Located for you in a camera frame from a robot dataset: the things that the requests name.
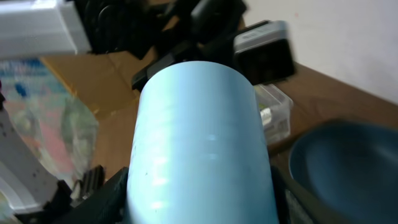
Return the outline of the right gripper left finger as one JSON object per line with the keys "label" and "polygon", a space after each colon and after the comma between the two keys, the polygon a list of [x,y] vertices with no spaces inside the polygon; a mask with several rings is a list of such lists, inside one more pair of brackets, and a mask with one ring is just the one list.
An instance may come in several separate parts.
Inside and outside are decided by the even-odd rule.
{"label": "right gripper left finger", "polygon": [[128,168],[123,167],[99,190],[55,224],[115,224],[123,220]]}

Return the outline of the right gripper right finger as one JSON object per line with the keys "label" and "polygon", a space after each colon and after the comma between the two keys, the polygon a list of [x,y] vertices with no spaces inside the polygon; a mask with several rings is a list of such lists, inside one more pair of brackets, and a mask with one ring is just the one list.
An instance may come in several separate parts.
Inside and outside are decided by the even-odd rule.
{"label": "right gripper right finger", "polygon": [[348,223],[276,166],[271,166],[271,174],[280,223]]}

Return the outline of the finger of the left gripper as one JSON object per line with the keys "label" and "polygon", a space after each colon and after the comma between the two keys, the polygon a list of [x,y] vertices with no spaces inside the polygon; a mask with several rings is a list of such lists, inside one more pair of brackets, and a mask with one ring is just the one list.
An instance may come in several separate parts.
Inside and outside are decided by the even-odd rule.
{"label": "finger of the left gripper", "polygon": [[157,72],[176,63],[198,59],[198,47],[189,41],[183,41],[166,54],[137,72],[131,79],[131,88],[132,90],[138,90],[141,92],[149,79],[151,79]]}

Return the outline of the dark blue plate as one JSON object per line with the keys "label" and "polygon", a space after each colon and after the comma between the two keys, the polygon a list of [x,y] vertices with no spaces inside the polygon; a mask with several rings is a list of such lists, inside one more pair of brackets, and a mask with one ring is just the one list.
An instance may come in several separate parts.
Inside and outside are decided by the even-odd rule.
{"label": "dark blue plate", "polygon": [[352,223],[397,223],[397,130],[333,122],[293,145],[294,180]]}

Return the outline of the light blue cup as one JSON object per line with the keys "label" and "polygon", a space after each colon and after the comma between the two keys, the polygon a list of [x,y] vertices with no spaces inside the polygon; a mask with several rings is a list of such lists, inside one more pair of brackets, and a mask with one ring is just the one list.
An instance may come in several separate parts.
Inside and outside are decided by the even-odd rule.
{"label": "light blue cup", "polygon": [[124,223],[277,223],[256,95],[227,66],[182,62],[139,99]]}

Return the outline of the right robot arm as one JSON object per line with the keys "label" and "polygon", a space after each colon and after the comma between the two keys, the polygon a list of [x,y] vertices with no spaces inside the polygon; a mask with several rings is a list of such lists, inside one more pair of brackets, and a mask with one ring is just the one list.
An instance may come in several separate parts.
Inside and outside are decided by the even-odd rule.
{"label": "right robot arm", "polygon": [[1,192],[22,223],[345,223],[269,164],[259,116],[136,129],[131,162],[76,207],[1,111]]}

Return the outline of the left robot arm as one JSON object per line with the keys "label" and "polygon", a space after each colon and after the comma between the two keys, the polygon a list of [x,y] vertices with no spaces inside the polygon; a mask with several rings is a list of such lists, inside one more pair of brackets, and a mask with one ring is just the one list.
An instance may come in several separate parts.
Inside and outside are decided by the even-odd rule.
{"label": "left robot arm", "polygon": [[39,0],[1,2],[1,57],[129,52],[158,58],[131,86],[142,90],[176,63],[230,64],[233,37],[246,5],[241,0]]}

